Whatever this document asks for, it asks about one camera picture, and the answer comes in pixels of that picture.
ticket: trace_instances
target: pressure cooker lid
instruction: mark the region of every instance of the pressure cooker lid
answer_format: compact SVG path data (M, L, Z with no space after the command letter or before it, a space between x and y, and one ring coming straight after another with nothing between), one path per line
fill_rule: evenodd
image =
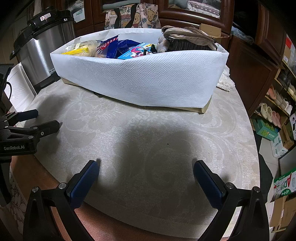
M20 51L20 49L32 38L49 28L68 21L74 21L74 18L71 16L71 12L69 10L59 11L58 9L54 9L53 6L48 7L43 12L35 15L28 21L28 26L15 40L15 49L10 55L10 60L14 58L18 51Z

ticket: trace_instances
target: beige patterned tablecloth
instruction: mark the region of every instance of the beige patterned tablecloth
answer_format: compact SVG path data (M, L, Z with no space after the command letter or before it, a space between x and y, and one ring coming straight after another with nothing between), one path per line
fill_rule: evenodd
M44 137L36 157L60 182L88 160L100 174L85 201L127 224L170 236L199 238L216 214L192 173L202 159L224 182L259 186L259 163L249 118L236 89L215 88L205 114L139 107L61 80L41 90L25 126L63 122ZM231 234L239 208L225 232Z

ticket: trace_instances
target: white box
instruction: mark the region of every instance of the white box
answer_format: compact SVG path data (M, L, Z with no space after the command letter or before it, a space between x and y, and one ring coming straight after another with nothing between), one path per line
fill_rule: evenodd
M141 106L203 108L224 70L228 52L186 50L150 54L133 59L109 59L61 55L70 44L86 40L118 39L156 44L160 29L120 28L76 38L53 51L55 70L86 89Z
M272 155L275 158L280 158L288 151L288 149L283 147L283 143L281 141L281 136L279 132L278 132L278 136L273 141L270 141L270 145L271 145Z
M296 140L296 114L295 113L290 116L290 123L292 127L294 140Z

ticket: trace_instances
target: black cloth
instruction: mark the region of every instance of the black cloth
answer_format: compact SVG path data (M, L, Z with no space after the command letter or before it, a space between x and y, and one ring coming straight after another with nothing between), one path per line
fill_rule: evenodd
M264 202L266 203L268 192L272 185L273 177L272 177L271 171L269 170L269 167L265 163L263 156L259 154L262 136L257 135L255 131L253 132L254 132L254 137L255 137L255 142L256 142L257 152L258 152L258 159L259 159L260 189L264 198Z

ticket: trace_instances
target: pressure cooker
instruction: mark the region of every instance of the pressure cooker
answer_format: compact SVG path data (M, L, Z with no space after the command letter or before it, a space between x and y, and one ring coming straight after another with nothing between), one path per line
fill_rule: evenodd
M15 40L10 60L17 57L37 93L60 79L50 53L75 38L73 21L69 10L51 6L30 19Z

